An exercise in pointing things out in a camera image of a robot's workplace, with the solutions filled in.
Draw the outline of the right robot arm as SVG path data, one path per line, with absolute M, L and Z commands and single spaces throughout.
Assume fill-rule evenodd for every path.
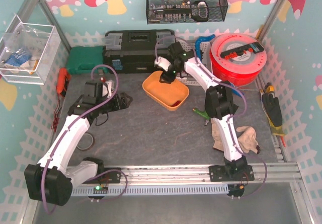
M 186 72 L 205 91 L 204 109 L 208 117 L 218 126 L 224 149 L 224 174 L 232 179 L 247 167 L 245 156 L 239 146 L 233 124 L 238 106 L 233 102 L 232 86 L 215 77 L 197 57 L 195 50 L 186 52 L 180 42 L 168 47 L 171 60 L 155 56 L 154 65 L 162 69 L 161 83 L 172 83 L 176 74 Z

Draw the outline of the orange plastic bin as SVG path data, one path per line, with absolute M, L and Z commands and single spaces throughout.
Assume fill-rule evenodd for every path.
M 145 93 L 168 111 L 177 111 L 190 94 L 189 88 L 175 79 L 171 84 L 160 83 L 159 78 L 162 71 L 155 71 L 150 74 L 142 83 Z M 180 105 L 172 107 L 176 101 Z

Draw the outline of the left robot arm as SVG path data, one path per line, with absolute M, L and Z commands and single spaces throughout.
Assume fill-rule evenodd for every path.
M 103 160 L 86 157 L 76 167 L 69 168 L 69 160 L 79 141 L 97 117 L 128 108 L 132 98 L 118 95 L 113 82 L 88 81 L 84 93 L 70 106 L 65 123 L 48 152 L 25 171 L 30 199 L 44 205 L 65 205 L 72 191 L 79 185 L 96 180 L 119 183 L 124 175 L 121 168 L 105 168 Z

